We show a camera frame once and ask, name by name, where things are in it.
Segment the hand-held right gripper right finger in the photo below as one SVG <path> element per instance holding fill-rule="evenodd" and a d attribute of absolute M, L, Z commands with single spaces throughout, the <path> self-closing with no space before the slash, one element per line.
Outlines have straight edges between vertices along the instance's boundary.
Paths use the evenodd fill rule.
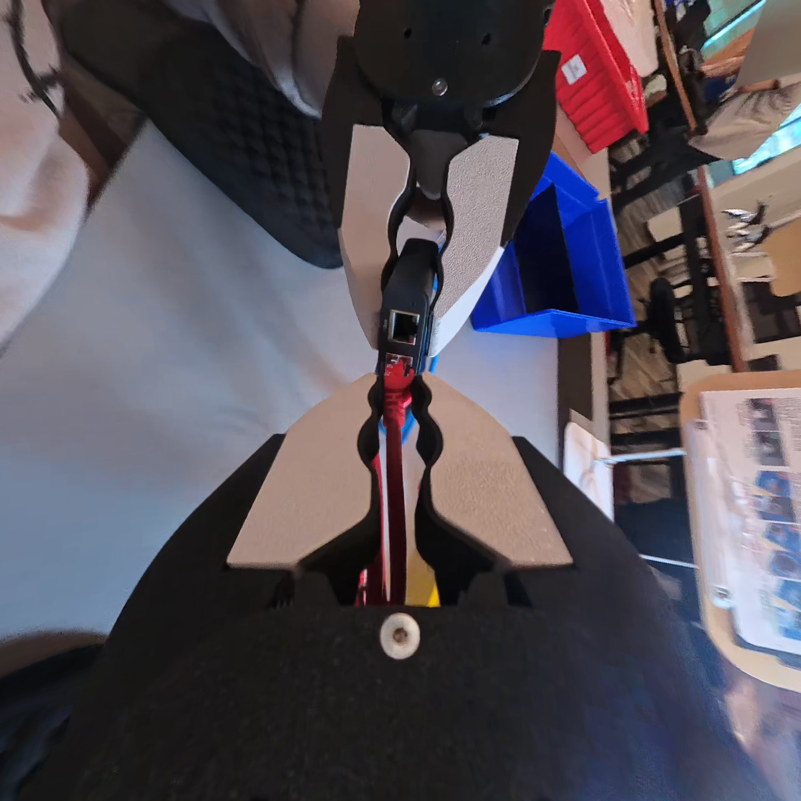
<path fill-rule="evenodd" d="M 416 451 L 425 469 L 415 544 L 439 597 L 479 574 L 573 566 L 516 440 L 493 415 L 435 375 L 413 380 Z"/>

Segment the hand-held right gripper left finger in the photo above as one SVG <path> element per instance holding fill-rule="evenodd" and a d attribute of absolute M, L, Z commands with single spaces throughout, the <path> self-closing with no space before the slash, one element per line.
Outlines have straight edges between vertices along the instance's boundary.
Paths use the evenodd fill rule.
<path fill-rule="evenodd" d="M 376 375 L 363 375 L 287 431 L 227 556 L 233 569 L 326 576 L 356 597 L 381 547 Z"/>

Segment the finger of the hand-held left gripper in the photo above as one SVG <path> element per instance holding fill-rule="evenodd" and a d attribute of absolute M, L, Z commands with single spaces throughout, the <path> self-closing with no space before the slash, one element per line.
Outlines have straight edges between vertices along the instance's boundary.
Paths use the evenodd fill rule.
<path fill-rule="evenodd" d="M 516 139 L 489 135 L 450 160 L 445 198 L 452 220 L 429 326 L 430 355 L 461 330 L 501 258 L 517 147 Z"/>
<path fill-rule="evenodd" d="M 379 340 L 382 275 L 395 246 L 391 220 L 411 175 L 408 153 L 384 127 L 353 127 L 340 250 L 355 315 L 372 348 Z"/>

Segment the black ethernet adapter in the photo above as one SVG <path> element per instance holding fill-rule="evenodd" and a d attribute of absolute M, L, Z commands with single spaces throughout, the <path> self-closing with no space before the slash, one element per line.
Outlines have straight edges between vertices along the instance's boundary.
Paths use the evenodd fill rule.
<path fill-rule="evenodd" d="M 408 239 L 393 263 L 379 315 L 376 373 L 395 364 L 404 374 L 426 367 L 440 249 L 429 239 Z"/>

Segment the yellow plastic bin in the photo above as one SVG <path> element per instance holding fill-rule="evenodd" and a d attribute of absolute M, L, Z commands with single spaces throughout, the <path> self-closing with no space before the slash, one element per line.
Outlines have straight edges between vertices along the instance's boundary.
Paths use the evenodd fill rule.
<path fill-rule="evenodd" d="M 406 605 L 439 607 L 440 596 L 433 569 L 418 554 L 408 556 Z"/>

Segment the blue plastic bin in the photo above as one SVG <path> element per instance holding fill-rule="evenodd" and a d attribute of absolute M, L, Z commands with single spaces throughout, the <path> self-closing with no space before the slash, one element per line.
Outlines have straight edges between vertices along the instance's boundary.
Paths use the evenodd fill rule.
<path fill-rule="evenodd" d="M 474 307 L 474 330 L 568 339 L 633 327 L 635 315 L 608 200 L 554 152 L 530 200 L 548 184 L 557 190 L 578 312 L 526 312 L 515 233 Z"/>

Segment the person's left hand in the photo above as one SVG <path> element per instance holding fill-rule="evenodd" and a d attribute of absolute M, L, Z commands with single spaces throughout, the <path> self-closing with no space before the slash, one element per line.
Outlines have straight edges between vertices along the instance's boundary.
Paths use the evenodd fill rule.
<path fill-rule="evenodd" d="M 300 96 L 316 118 L 322 115 L 336 60 L 337 43 L 351 36 L 358 1 L 303 1 L 295 17 L 294 74 Z"/>

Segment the red plastic bin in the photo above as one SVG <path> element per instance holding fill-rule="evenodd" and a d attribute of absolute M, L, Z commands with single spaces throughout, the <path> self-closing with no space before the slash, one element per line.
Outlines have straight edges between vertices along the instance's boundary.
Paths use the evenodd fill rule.
<path fill-rule="evenodd" d="M 544 46 L 561 54 L 557 102 L 591 154 L 648 132 L 641 80 L 602 2 L 556 1 Z"/>

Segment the black office chair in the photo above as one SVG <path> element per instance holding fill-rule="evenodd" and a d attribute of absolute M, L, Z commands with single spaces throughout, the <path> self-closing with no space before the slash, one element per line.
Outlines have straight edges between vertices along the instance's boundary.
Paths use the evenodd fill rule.
<path fill-rule="evenodd" d="M 646 304 L 646 327 L 672 365 L 696 360 L 733 365 L 718 287 L 708 287 L 697 303 L 693 293 L 678 297 L 666 278 L 656 278 Z"/>

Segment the wooden background table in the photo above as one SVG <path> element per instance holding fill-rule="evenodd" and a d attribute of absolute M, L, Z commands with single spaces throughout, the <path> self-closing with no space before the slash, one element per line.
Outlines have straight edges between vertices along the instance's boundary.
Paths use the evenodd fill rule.
<path fill-rule="evenodd" d="M 774 295 L 773 284 L 778 281 L 779 289 L 788 289 L 779 299 L 790 301 L 799 299 L 799 235 L 794 232 L 786 237 L 796 248 L 793 254 L 782 258 L 780 264 L 771 262 L 768 275 L 756 278 L 743 278 L 738 273 L 737 257 L 726 243 L 719 223 L 720 210 L 715 206 L 711 179 L 707 167 L 698 169 L 696 190 L 703 202 L 706 236 L 713 272 L 718 282 L 720 300 L 723 308 L 723 324 L 726 343 L 730 349 L 732 370 L 735 373 L 748 373 L 751 362 L 757 358 L 754 352 L 756 335 L 745 293 L 746 284 L 766 285 Z"/>

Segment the rounded wooden board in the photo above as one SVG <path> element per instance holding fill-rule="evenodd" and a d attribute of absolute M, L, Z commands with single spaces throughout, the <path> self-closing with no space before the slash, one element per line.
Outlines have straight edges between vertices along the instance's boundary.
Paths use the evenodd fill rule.
<path fill-rule="evenodd" d="M 685 428 L 695 421 L 701 421 L 700 393 L 760 388 L 799 388 L 799 371 L 715 375 L 699 381 L 684 394 L 679 406 L 682 436 Z M 792 662 L 788 655 L 744 646 L 736 639 L 730 612 L 710 605 L 700 593 L 699 597 L 706 632 L 722 656 L 742 672 L 763 683 L 799 693 L 800 656 L 799 662 Z"/>

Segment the printed instruction poster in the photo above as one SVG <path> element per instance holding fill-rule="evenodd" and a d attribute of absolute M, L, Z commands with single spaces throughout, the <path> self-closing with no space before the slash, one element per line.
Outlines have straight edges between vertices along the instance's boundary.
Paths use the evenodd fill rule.
<path fill-rule="evenodd" d="M 799 388 L 706 391 L 698 400 L 713 598 L 744 646 L 799 662 Z"/>

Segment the person's light printed shirt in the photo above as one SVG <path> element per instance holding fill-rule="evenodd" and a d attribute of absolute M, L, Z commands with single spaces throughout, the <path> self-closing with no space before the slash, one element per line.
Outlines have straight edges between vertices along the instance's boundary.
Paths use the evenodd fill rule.
<path fill-rule="evenodd" d="M 67 51 L 78 2 L 1 2 L 1 349 L 50 290 L 138 113 Z"/>

